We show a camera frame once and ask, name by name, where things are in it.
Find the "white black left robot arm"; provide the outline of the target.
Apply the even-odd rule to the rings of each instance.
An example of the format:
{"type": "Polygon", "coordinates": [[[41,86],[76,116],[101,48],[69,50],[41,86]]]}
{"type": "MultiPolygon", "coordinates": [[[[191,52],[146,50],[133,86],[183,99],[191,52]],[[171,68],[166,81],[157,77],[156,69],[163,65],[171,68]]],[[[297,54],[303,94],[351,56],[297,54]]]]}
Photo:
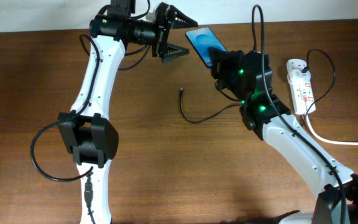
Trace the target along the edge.
{"type": "Polygon", "coordinates": [[[80,92],[69,113],[60,113],[58,129],[80,174],[81,224],[111,223],[108,202],[109,170],[119,134],[109,122],[109,105],[115,77],[129,43],[147,47],[163,63],[189,50],[168,42],[172,29],[198,23],[173,5],[161,2],[146,21],[135,16],[135,1],[111,1],[89,24],[91,48],[80,92]]]}

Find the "white power strip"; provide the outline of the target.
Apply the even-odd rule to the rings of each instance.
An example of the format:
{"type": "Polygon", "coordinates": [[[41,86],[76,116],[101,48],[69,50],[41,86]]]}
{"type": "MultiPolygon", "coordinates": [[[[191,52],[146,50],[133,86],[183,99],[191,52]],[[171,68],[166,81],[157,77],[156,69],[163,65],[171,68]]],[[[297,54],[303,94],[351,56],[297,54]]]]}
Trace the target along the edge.
{"type": "Polygon", "coordinates": [[[309,107],[311,107],[309,112],[314,112],[316,106],[312,106],[314,103],[314,96],[311,87],[311,80],[306,82],[294,82],[289,85],[295,114],[304,115],[309,107]]]}

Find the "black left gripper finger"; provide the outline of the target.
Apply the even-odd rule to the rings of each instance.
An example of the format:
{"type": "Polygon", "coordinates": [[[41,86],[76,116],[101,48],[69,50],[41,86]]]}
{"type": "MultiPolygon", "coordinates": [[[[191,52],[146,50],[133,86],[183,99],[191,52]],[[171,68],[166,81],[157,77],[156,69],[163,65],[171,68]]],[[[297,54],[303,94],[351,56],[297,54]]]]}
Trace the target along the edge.
{"type": "Polygon", "coordinates": [[[160,52],[160,57],[162,59],[162,63],[169,63],[172,60],[175,60],[178,57],[189,54],[190,51],[187,48],[181,47],[179,45],[167,43],[162,47],[162,51],[160,52]]]}
{"type": "Polygon", "coordinates": [[[168,9],[168,22],[170,23],[172,29],[198,27],[198,23],[195,20],[186,16],[173,5],[170,5],[168,9]]]}

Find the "blue Samsung Galaxy smartphone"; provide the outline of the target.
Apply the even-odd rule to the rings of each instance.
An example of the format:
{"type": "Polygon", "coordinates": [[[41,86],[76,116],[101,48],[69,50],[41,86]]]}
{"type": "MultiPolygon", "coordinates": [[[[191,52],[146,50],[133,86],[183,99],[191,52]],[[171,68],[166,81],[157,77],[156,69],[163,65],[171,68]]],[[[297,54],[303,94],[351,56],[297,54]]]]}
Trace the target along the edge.
{"type": "Polygon", "coordinates": [[[226,51],[209,27],[187,31],[185,36],[207,68],[211,68],[213,64],[209,56],[210,48],[226,51]]]}

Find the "white USB wall charger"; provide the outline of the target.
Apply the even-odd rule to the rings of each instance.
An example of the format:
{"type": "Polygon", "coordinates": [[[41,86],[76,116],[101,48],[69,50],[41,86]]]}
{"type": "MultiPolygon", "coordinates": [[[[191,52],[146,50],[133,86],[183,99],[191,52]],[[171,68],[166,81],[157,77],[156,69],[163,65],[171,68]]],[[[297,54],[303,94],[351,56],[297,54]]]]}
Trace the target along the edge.
{"type": "Polygon", "coordinates": [[[294,82],[306,82],[311,80],[311,74],[309,71],[304,72],[306,62],[302,59],[290,59],[287,64],[287,80],[289,84],[294,82]]]}

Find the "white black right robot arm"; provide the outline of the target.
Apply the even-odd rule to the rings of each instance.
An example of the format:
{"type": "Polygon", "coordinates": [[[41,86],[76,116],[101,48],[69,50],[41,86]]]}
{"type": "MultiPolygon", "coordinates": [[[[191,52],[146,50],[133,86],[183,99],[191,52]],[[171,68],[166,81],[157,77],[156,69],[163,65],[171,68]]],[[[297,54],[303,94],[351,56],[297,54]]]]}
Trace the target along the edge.
{"type": "Polygon", "coordinates": [[[274,223],[358,223],[358,175],[327,153],[272,93],[269,57],[262,52],[210,47],[211,74],[218,88],[241,101],[247,129],[278,151],[312,191],[313,212],[285,213],[274,223]]]}

